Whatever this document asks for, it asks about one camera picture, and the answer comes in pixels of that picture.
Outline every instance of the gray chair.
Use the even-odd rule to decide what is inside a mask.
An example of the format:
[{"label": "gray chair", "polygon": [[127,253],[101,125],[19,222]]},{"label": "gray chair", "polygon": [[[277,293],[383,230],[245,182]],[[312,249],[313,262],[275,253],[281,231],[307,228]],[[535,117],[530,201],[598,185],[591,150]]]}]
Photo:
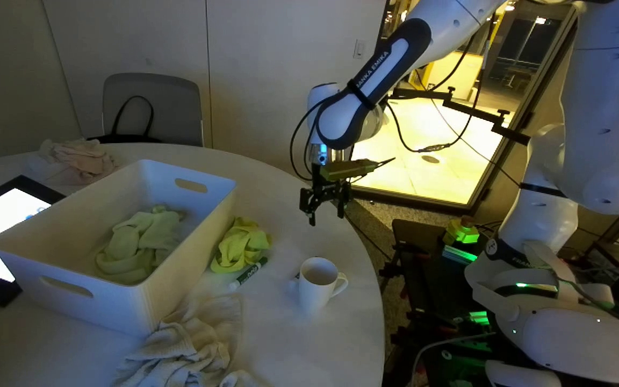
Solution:
[{"label": "gray chair", "polygon": [[99,141],[203,147],[197,84],[162,73],[113,73],[103,84]]}]

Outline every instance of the round table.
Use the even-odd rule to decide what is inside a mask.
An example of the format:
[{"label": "round table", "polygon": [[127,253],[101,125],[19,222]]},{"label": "round table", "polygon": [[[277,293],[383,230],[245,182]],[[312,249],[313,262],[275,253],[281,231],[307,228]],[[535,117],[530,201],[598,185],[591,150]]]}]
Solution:
[{"label": "round table", "polygon": [[[375,266],[357,231],[324,205],[312,228],[296,209],[304,182],[272,165],[212,149],[175,144],[111,144],[118,165],[154,159],[237,181],[234,214],[251,216],[272,238],[265,268],[238,288],[240,325],[234,364],[266,384],[380,384],[384,323]],[[37,154],[0,157],[0,185],[34,172]],[[70,177],[33,177],[73,193]],[[350,285],[313,317],[300,317],[288,279],[304,258],[326,256]],[[0,384],[99,387],[116,378],[140,340],[37,308],[25,293],[0,308]]]}]

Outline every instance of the white plastic bin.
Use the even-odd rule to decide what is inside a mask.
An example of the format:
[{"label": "white plastic bin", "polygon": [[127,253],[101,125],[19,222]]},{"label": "white plastic bin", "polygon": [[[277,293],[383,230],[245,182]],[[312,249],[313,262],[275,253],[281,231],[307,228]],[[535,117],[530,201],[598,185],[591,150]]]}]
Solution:
[{"label": "white plastic bin", "polygon": [[[234,181],[157,160],[130,163],[0,234],[23,293],[61,313],[127,335],[152,330],[206,270],[233,222]],[[95,252],[111,226],[166,205],[188,213],[180,245],[140,284],[105,279]]]}]

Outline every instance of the white cup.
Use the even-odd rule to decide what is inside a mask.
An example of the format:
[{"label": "white cup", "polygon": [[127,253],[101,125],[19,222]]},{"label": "white cup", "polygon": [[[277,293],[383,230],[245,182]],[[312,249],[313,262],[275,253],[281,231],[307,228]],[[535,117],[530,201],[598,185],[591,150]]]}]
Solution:
[{"label": "white cup", "polygon": [[299,268],[295,285],[300,311],[317,315],[329,299],[349,288],[349,278],[326,258],[307,258]]}]

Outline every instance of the wall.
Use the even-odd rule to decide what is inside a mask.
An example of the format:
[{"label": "wall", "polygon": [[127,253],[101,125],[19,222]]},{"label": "wall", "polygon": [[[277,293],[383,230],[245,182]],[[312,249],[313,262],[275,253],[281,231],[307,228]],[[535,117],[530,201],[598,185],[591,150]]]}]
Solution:
[{"label": "wall", "polygon": [[0,0],[0,154],[77,134],[41,1]]},{"label": "wall", "polygon": [[210,0],[212,144],[290,170],[307,92],[360,71],[383,8],[384,0]]},{"label": "wall", "polygon": [[101,135],[111,73],[163,73],[197,84],[209,137],[206,0],[44,0],[83,135]]}]

